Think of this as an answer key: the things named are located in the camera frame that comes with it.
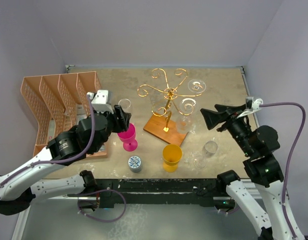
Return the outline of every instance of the yellow cup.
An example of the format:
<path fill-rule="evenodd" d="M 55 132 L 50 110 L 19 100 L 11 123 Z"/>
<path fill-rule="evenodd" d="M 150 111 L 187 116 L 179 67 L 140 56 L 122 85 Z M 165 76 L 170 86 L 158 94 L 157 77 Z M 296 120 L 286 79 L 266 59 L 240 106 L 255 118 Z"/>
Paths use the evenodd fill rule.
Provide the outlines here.
<path fill-rule="evenodd" d="M 182 158 L 182 149 L 174 144 L 167 145 L 163 150 L 163 168 L 166 172 L 172 173 L 177 170 L 178 163 Z"/>

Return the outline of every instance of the tabletop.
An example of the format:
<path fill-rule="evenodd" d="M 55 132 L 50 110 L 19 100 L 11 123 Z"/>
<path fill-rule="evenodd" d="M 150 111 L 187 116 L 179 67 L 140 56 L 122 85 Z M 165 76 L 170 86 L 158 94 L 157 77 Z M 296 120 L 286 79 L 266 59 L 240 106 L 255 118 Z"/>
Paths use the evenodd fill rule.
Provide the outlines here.
<path fill-rule="evenodd" d="M 174 74 L 176 68 L 164 68 L 170 87 L 176 87 L 182 78 Z M 188 78 L 177 90 L 183 95 L 192 95 L 187 83 L 191 79 L 203 80 L 206 91 L 196 97 L 201 108 L 215 110 L 215 104 L 240 106 L 245 103 L 247 96 L 244 80 L 239 68 L 185 68 Z M 102 88 L 113 92 L 112 104 L 117 104 L 120 99 L 129 99 L 132 103 L 131 123 L 136 127 L 136 140 L 138 147 L 133 152 L 123 149 L 123 144 L 116 133 L 109 138 L 109 154 L 107 158 L 83 159 L 67 166 L 59 171 L 48 175 L 46 179 L 67 178 L 78 174 L 82 170 L 92 171 L 97 179 L 125 179 L 125 178 L 148 178 L 148 179 L 171 179 L 171 178 L 215 178 L 219 173 L 234 170 L 241 178 L 247 178 L 244 171 L 243 161 L 246 159 L 235 140 L 228 131 L 217 132 L 216 128 L 207 130 L 205 121 L 200 111 L 193 113 L 194 119 L 192 130 L 187 134 L 181 145 L 183 152 L 178 169 L 175 172 L 166 172 L 163 169 L 162 151 L 167 143 L 150 135 L 143 130 L 144 125 L 152 116 L 151 107 L 161 101 L 163 95 L 154 90 L 148 90 L 147 97 L 140 97 L 137 88 L 142 84 L 152 85 L 161 90 L 166 89 L 163 76 L 153 79 L 152 68 L 73 68 L 71 73 L 96 71 Z M 178 97 L 176 105 L 184 99 Z M 171 120 L 175 121 L 180 114 L 175 107 L 171 107 Z M 254 116 L 250 115 L 252 130 L 256 128 Z M 218 150 L 214 156 L 208 158 L 207 167 L 198 169 L 193 164 L 194 156 L 201 153 L 207 141 L 215 141 Z M 142 161 L 143 168 L 140 172 L 130 171 L 128 159 L 138 156 Z"/>

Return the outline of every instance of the pink goblet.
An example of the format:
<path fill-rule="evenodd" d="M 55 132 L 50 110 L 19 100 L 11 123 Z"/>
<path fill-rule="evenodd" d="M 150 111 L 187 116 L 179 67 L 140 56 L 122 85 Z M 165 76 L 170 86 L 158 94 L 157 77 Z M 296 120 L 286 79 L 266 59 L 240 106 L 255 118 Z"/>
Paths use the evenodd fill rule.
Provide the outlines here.
<path fill-rule="evenodd" d="M 131 124 L 131 123 L 129 124 L 129 128 L 128 128 L 127 131 L 118 133 L 118 137 L 119 137 L 120 141 L 122 141 L 124 143 L 123 147 L 126 151 L 132 152 L 137 148 L 138 143 L 135 140 L 136 129 L 135 129 L 135 126 L 133 124 Z"/>

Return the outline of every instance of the wooden base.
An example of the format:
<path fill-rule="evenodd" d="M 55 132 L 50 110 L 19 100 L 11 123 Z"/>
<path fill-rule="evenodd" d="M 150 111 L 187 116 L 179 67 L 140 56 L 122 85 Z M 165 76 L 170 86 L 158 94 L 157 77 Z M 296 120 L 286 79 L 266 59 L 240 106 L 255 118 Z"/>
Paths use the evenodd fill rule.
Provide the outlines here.
<path fill-rule="evenodd" d="M 168 144 L 180 146 L 187 134 L 180 134 L 176 129 L 176 123 L 172 120 L 168 123 L 168 132 L 164 131 L 165 125 L 165 117 L 152 115 L 143 129 Z"/>

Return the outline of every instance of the wooden dish rack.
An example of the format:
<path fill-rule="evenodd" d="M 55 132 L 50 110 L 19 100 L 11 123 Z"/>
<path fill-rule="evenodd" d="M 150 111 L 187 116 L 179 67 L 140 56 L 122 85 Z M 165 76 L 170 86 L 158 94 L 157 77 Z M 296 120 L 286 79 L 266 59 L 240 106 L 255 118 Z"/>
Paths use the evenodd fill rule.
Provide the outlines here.
<path fill-rule="evenodd" d="M 86 94 L 99 89 L 101 84 L 95 71 L 24 77 L 21 93 L 38 122 L 34 156 L 48 141 L 77 124 L 77 105 L 83 106 L 84 114 L 90 114 Z M 55 131 L 49 139 L 52 120 Z M 108 144 L 105 143 L 103 151 L 87 155 L 87 158 L 105 158 L 107 153 Z"/>

